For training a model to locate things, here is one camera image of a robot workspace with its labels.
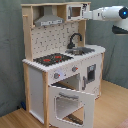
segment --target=stovetop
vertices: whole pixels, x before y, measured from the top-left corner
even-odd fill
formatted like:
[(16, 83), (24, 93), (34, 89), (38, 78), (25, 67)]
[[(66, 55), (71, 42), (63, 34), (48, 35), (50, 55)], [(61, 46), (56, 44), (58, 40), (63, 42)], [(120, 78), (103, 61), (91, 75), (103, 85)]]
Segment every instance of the stovetop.
[(34, 62), (37, 62), (39, 64), (42, 64), (46, 67), (50, 66), (50, 65), (54, 65), (54, 64), (58, 64), (58, 63), (62, 63), (64, 61), (73, 59), (73, 57), (61, 54), (61, 53), (54, 53), (51, 55), (47, 55), (44, 57), (40, 57), (40, 58), (36, 58), (34, 59)]

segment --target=cabinet door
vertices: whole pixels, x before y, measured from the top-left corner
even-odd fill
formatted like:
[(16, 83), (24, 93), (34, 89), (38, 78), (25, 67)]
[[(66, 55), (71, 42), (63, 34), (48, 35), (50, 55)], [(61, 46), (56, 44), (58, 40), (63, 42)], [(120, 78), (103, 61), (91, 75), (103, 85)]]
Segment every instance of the cabinet door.
[(82, 62), (82, 87), (86, 84), (84, 91), (99, 96), (102, 54), (86, 59)]
[[(84, 108), (82, 124), (64, 119), (64, 117), (80, 108), (78, 102)], [(49, 122), (52, 126), (58, 128), (93, 128), (94, 102), (93, 94), (50, 86)]]

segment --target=floor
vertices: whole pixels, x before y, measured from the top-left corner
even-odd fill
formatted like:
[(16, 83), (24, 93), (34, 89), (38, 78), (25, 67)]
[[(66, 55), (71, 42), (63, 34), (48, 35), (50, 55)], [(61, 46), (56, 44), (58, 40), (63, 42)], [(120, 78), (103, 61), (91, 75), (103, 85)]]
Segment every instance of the floor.
[[(81, 118), (82, 109), (74, 115)], [(95, 102), (94, 127), (115, 128), (128, 118), (128, 89), (102, 81), (102, 96)], [(0, 118), (0, 128), (44, 128), (23, 109)]]

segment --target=sink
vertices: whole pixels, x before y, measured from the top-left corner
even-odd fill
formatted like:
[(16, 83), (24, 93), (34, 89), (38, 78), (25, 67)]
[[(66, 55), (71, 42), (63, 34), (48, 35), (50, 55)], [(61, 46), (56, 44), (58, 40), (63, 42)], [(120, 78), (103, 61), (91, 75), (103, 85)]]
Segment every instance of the sink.
[(86, 47), (77, 47), (73, 49), (68, 49), (65, 53), (72, 54), (72, 55), (85, 55), (90, 52), (94, 52), (94, 49), (86, 48)]

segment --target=faucet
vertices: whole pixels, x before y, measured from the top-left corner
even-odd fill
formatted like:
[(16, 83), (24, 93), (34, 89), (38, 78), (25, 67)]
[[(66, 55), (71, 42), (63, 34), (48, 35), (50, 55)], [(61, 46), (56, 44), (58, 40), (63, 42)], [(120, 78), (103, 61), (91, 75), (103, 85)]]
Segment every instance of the faucet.
[(72, 49), (73, 47), (75, 47), (75, 44), (73, 44), (73, 42), (72, 42), (72, 39), (73, 39), (73, 37), (74, 37), (75, 35), (80, 36), (80, 41), (82, 41), (82, 35), (81, 35), (80, 33), (74, 33), (74, 34), (71, 36), (71, 38), (70, 38), (70, 43), (69, 43), (68, 46), (67, 46), (68, 49)]

